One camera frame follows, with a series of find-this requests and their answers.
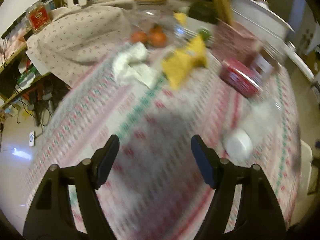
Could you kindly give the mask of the green lime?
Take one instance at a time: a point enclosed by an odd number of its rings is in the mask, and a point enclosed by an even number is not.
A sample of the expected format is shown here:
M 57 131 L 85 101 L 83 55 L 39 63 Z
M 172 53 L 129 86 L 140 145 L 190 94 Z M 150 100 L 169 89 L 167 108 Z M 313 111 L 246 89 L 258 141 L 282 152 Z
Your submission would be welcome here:
M 199 35 L 204 42 L 208 41 L 211 37 L 209 30 L 206 28 L 202 28 L 201 30 L 199 30 Z

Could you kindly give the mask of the clear jar with nuts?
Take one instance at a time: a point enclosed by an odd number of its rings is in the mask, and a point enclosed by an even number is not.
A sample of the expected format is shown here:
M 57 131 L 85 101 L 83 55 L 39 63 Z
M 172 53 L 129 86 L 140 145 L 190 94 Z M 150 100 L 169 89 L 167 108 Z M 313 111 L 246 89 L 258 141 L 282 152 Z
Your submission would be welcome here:
M 254 80 L 263 86 L 273 73 L 279 72 L 283 63 L 283 50 L 265 42 L 256 53 L 249 68 L 254 73 Z

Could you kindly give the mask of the small white plastic cup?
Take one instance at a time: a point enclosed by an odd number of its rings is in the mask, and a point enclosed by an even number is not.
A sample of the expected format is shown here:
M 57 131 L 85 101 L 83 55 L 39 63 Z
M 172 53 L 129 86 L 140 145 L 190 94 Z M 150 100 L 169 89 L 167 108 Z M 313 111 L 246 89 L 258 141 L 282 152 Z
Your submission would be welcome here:
M 246 160 L 253 151 L 249 135 L 241 128 L 227 133 L 222 142 L 225 151 L 234 160 Z

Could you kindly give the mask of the red drink can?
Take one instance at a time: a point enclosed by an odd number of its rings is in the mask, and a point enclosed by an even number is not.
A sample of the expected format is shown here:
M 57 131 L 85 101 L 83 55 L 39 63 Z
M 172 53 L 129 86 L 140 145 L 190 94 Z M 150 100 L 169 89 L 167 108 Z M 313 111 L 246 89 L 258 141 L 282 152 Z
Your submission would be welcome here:
M 262 88 L 255 80 L 254 72 L 238 60 L 224 60 L 219 77 L 245 98 L 251 98 L 262 92 Z

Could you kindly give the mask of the crumpled white paper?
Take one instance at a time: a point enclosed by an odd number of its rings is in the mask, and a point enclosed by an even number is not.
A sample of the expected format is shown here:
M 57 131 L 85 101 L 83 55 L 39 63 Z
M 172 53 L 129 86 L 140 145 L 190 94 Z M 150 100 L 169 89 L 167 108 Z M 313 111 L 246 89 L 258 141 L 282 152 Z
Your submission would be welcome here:
M 153 89 L 161 73 L 146 64 L 148 55 L 149 52 L 142 42 L 129 44 L 112 62 L 114 80 L 123 84 L 136 80 Z

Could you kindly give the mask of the glass jar with oranges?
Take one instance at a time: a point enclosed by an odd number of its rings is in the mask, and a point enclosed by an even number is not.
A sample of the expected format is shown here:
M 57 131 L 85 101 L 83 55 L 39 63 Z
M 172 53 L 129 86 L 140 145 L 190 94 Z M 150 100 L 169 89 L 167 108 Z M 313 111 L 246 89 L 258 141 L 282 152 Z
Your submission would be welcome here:
M 148 46 L 164 48 L 168 45 L 182 46 L 185 32 L 174 16 L 168 0 L 133 0 L 130 12 L 133 36 L 146 35 Z

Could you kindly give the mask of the red label glass jar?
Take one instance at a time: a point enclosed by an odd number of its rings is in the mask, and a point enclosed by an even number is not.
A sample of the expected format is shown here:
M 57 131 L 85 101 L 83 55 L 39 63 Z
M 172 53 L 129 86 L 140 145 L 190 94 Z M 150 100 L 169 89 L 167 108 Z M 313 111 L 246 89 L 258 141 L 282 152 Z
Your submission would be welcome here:
M 46 7 L 41 0 L 35 2 L 26 10 L 26 16 L 35 33 L 39 33 L 51 23 Z

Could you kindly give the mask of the floral cloth cover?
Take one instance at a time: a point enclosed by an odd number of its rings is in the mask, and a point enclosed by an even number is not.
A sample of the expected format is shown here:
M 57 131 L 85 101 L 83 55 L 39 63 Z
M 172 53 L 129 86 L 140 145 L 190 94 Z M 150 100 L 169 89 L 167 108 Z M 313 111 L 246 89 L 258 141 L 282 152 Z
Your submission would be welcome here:
M 52 21 L 28 38 L 28 52 L 71 87 L 131 33 L 129 12 L 120 7 L 61 7 L 50 15 Z

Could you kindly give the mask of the patterned red green tablecloth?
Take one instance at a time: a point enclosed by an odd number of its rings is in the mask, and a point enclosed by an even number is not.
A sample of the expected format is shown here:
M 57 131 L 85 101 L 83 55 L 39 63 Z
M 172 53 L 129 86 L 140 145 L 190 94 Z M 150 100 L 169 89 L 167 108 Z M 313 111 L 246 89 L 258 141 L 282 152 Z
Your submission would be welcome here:
M 43 135 L 28 182 L 29 206 L 50 165 L 76 166 L 119 138 L 119 151 L 107 181 L 96 190 L 100 206 L 118 239 L 190 239 L 214 195 L 191 152 L 199 134 L 225 157 L 222 137 L 245 116 L 248 100 L 223 82 L 220 63 L 192 72 L 173 91 L 161 75 L 153 89 L 140 83 L 120 86 L 113 78 L 111 54 L 71 90 Z M 69 197 L 77 230 L 85 233 L 76 188 Z

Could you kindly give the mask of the white electric cooking pot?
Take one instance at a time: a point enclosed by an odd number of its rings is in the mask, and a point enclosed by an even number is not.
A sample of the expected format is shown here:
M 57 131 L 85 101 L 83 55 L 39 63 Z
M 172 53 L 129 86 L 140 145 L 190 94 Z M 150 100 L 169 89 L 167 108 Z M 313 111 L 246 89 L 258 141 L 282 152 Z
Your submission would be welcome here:
M 313 82 L 314 74 L 295 52 L 295 46 L 286 42 L 289 32 L 294 30 L 281 17 L 272 12 L 266 3 L 254 0 L 231 0 L 235 21 L 241 23 L 260 40 L 270 44 L 283 58 L 289 58 L 304 76 Z

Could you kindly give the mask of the dark avocado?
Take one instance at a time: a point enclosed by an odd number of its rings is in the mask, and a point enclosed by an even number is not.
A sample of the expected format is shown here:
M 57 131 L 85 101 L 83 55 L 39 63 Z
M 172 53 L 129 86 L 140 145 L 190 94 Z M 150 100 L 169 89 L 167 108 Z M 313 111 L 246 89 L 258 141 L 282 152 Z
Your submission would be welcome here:
M 213 2 L 194 2 L 188 11 L 188 16 L 211 24 L 217 24 L 217 12 Z

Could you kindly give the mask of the pink perforated utensil holder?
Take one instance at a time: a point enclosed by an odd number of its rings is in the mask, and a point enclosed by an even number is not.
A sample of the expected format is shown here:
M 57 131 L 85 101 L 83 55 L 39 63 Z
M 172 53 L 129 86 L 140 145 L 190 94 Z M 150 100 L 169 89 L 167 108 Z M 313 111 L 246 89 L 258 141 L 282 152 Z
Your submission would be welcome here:
M 239 22 L 218 20 L 214 31 L 213 55 L 220 61 L 238 60 L 247 67 L 263 47 L 263 42 Z

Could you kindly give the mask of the yellow snack wrapper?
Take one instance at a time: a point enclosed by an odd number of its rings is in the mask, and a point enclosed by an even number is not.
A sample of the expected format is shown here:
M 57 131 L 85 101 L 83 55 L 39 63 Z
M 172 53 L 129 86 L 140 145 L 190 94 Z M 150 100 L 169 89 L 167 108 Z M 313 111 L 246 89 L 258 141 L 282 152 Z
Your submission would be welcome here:
M 206 45 L 201 35 L 193 37 L 185 46 L 176 48 L 163 59 L 162 70 L 171 89 L 177 90 L 196 67 L 208 67 Z

